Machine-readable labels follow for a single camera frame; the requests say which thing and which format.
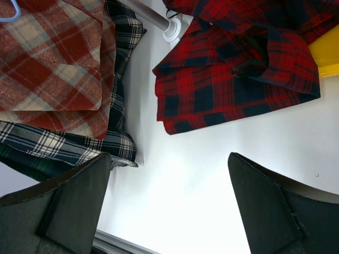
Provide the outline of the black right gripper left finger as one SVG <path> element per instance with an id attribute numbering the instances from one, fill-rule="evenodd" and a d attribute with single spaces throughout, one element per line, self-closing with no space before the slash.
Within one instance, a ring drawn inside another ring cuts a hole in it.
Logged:
<path id="1" fill-rule="evenodd" d="M 1 197 L 1 253 L 90 253 L 111 171 L 99 156 Z"/>

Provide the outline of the red navy plaid skirt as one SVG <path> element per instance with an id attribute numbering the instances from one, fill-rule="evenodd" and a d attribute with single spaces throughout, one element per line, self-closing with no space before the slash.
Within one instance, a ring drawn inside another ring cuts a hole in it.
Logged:
<path id="1" fill-rule="evenodd" d="M 320 98 L 309 45 L 338 25 L 338 1 L 165 1 L 192 16 L 154 68 L 157 120 L 177 134 Z"/>

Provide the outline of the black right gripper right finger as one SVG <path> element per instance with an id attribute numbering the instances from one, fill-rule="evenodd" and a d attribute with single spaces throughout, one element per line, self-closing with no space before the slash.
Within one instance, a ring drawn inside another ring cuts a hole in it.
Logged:
<path id="1" fill-rule="evenodd" d="M 338 195 L 239 153 L 228 169 L 251 253 L 338 253 Z"/>

